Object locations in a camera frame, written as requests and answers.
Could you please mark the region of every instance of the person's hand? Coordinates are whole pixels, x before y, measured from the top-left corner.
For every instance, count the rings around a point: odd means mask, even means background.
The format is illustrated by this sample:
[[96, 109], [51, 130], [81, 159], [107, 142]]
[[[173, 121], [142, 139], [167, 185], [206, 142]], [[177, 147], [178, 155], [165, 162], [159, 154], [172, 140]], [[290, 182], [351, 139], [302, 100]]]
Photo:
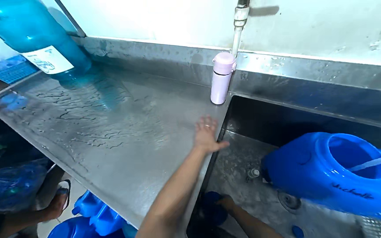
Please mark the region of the person's hand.
[[221, 205], [226, 211], [231, 211], [236, 205], [233, 198], [229, 195], [223, 195], [223, 198], [216, 202], [216, 204]]
[[57, 219], [63, 213], [64, 204], [66, 204], [67, 194], [58, 193], [54, 196], [50, 204], [45, 211], [45, 220], [49, 221], [52, 219]]
[[217, 143], [215, 141], [215, 131], [217, 130], [217, 120], [212, 120], [210, 116], [201, 117], [195, 126], [195, 141], [193, 142], [194, 148], [203, 149], [204, 152], [215, 152], [219, 149], [229, 146], [229, 143], [222, 141]]

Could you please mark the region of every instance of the sink basin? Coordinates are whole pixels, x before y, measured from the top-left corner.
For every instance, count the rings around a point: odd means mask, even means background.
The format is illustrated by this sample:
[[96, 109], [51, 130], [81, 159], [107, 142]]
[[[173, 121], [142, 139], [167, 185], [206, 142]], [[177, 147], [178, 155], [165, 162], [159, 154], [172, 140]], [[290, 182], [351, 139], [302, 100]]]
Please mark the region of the sink basin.
[[352, 134], [381, 149], [381, 125], [373, 122], [234, 96], [219, 135], [219, 140], [229, 141], [230, 146], [211, 158], [188, 225], [188, 237], [247, 237], [231, 216], [218, 227], [204, 221], [201, 197], [208, 191], [230, 195], [236, 204], [285, 238], [294, 237], [293, 225], [309, 238], [363, 237], [359, 216], [278, 192], [261, 176], [247, 176], [251, 169], [260, 170], [265, 155], [308, 132]]

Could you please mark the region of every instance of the tile floor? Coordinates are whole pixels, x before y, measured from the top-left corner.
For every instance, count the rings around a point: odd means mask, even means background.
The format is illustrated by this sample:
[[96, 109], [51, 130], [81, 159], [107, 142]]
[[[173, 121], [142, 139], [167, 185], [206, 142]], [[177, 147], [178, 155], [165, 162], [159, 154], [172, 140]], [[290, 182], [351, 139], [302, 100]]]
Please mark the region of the tile floor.
[[70, 204], [66, 210], [61, 214], [61, 216], [56, 220], [50, 220], [47, 222], [41, 222], [38, 224], [38, 237], [47, 238], [51, 230], [61, 222], [74, 217], [71, 210], [74, 207], [76, 200], [86, 192], [86, 188], [83, 187], [77, 180], [72, 178], [69, 174], [65, 173], [62, 180], [70, 179], [71, 181], [71, 192], [70, 192]]

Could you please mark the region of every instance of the faucet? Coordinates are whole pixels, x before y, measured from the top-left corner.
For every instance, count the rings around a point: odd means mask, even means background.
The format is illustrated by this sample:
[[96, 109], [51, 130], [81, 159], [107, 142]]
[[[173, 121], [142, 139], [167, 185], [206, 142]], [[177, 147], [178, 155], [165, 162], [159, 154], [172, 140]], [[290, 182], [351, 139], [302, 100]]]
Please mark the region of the faucet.
[[237, 50], [241, 42], [241, 34], [243, 26], [246, 24], [249, 14], [249, 0], [238, 0], [237, 7], [235, 8], [235, 35], [233, 36], [232, 55], [236, 58]]

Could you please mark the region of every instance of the white label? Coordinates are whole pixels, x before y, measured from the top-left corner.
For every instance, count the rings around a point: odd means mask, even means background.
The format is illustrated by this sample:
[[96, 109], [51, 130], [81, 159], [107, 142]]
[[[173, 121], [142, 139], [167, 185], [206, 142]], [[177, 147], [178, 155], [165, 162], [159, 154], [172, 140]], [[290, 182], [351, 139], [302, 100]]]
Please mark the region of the white label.
[[54, 47], [21, 53], [26, 59], [47, 74], [64, 72], [74, 66]]

